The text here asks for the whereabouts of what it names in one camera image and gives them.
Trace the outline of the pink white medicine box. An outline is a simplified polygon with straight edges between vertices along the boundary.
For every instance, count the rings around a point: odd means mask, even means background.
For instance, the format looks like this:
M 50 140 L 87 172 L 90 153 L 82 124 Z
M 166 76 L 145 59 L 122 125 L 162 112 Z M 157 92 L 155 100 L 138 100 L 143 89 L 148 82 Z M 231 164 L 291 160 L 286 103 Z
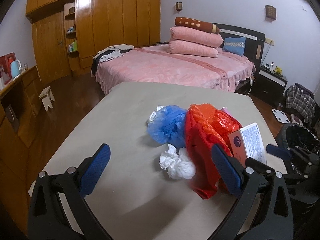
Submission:
M 233 156 L 245 166 L 247 158 L 267 164 L 265 147 L 257 123 L 252 123 L 228 135 Z

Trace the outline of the red plastic bag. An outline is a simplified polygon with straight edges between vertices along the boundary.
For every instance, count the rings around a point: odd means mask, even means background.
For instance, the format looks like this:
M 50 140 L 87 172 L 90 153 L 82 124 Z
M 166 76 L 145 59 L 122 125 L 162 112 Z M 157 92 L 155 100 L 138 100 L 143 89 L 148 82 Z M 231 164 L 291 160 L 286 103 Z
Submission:
M 216 109 L 214 111 L 214 117 L 212 121 L 212 127 L 217 131 L 217 133 L 225 141 L 226 145 L 232 151 L 231 143 L 229 140 L 229 134 L 242 128 L 242 125 L 238 120 L 222 110 Z

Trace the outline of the red cloth bag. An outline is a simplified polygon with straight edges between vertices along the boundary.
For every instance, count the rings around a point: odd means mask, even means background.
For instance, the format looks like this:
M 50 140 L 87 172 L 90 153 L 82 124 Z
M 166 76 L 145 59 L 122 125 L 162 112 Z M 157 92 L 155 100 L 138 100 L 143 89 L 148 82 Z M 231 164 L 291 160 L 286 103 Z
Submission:
M 216 183 L 221 178 L 212 161 L 211 149 L 219 144 L 231 156 L 229 132 L 215 118 L 189 109 L 185 119 L 185 144 L 191 161 L 196 167 L 191 188 L 202 198 L 209 199 L 217 193 Z

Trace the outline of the orange foam net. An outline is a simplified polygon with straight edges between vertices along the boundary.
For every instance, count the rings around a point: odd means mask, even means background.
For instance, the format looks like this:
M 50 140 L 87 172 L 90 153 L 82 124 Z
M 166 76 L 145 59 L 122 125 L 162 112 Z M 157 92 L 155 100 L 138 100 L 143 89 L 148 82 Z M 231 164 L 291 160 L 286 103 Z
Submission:
M 193 104 L 190 105 L 189 111 L 194 120 L 201 125 L 205 133 L 214 134 L 216 132 L 213 128 L 213 123 L 217 120 L 217 112 L 213 105 L 209 103 L 201 105 Z

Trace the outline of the white plastic bag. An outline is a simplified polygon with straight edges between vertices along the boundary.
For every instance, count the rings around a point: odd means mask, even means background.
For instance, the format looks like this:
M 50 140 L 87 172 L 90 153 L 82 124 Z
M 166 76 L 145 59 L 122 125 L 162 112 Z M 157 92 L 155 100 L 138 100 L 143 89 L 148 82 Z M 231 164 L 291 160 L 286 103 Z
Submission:
M 196 173 L 196 167 L 191 161 L 186 148 L 177 150 L 172 144 L 159 158 L 160 168 L 167 171 L 168 177 L 173 180 L 191 180 Z

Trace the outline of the blue plastic bag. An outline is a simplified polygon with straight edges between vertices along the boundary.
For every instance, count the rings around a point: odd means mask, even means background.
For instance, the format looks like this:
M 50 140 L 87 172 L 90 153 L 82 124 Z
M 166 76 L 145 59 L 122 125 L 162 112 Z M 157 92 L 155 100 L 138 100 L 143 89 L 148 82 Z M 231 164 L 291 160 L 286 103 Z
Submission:
M 186 114 L 186 109 L 176 105 L 158 106 L 147 120 L 149 136 L 159 144 L 184 148 Z

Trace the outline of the black lined trash bin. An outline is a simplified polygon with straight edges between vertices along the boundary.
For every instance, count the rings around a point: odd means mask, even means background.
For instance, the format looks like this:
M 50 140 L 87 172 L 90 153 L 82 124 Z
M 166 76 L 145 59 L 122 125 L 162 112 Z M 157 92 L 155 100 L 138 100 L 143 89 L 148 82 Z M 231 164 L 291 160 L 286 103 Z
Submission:
M 319 155 L 319 140 L 310 130 L 298 124 L 285 124 L 277 134 L 275 141 L 279 148 L 299 146 Z

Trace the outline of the white bathroom scale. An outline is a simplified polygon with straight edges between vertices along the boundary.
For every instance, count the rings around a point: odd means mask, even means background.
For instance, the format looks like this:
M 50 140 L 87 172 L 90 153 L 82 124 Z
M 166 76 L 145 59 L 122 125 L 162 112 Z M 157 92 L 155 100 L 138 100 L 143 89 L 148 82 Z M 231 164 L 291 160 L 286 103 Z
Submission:
M 272 109 L 272 113 L 276 120 L 282 124 L 288 124 L 290 123 L 290 120 L 286 116 L 286 114 L 283 111 L 277 110 L 277 109 Z

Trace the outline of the plaid cloth covered chair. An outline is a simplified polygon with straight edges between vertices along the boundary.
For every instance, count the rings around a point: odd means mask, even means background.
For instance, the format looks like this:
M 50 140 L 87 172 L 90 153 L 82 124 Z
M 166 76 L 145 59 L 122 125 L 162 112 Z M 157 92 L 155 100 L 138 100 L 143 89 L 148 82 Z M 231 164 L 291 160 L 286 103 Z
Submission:
M 314 95 L 300 84 L 291 85 L 285 92 L 285 108 L 296 110 L 305 124 L 311 124 L 315 117 L 316 102 Z

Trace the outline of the white bottle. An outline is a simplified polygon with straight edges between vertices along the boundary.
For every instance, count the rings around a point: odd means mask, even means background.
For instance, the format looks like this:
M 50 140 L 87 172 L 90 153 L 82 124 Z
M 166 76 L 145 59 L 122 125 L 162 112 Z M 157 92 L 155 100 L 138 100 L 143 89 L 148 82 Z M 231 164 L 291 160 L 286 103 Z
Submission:
M 269 71 L 274 72 L 274 63 L 273 62 L 270 64 Z

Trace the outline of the blue cushion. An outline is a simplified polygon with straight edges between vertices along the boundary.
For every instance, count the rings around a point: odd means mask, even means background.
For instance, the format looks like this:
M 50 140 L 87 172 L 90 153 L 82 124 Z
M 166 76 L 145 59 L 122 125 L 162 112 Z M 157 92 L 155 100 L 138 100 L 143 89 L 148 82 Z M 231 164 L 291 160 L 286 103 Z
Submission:
M 243 56 L 245 52 L 245 37 L 227 37 L 223 43 L 223 51 L 227 51 L 239 56 Z

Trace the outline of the brown dotted bolster pillow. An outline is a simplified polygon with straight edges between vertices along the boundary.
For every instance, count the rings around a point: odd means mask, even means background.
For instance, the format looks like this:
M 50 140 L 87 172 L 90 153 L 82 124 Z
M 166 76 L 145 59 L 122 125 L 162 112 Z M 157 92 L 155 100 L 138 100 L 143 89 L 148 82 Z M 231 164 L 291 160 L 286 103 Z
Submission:
M 218 34 L 220 32 L 219 27 L 213 23 L 204 22 L 201 20 L 188 18 L 188 17 L 175 18 L 175 25 L 177 27 L 188 27 L 188 28 L 204 31 L 210 34 L 211 33 Z

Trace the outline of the lower pink pillow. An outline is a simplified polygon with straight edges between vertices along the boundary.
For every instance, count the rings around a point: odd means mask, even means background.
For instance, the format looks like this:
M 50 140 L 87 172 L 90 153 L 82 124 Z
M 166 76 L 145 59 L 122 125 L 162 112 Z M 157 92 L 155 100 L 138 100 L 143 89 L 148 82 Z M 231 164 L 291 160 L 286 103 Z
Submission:
M 183 40 L 170 40 L 167 52 L 171 54 L 194 55 L 213 58 L 217 58 L 218 56 L 218 51 L 216 48 Z

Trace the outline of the red picture box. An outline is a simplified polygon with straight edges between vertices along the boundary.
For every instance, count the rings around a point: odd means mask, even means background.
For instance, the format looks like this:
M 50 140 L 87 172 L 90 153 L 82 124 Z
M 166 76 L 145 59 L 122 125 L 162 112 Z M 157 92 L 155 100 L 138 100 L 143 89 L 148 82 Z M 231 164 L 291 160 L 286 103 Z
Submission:
M 12 80 L 10 64 L 15 60 L 16 56 L 14 52 L 0 57 L 1 78 L 3 79 L 5 85 Z

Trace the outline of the wall socket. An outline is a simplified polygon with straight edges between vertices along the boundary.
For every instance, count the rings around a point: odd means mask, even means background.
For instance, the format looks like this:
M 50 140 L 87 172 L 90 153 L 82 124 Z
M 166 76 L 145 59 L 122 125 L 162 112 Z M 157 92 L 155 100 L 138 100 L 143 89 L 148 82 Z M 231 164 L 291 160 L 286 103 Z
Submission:
M 274 45 L 274 40 L 272 40 L 270 38 L 265 38 L 265 43 L 273 46 Z

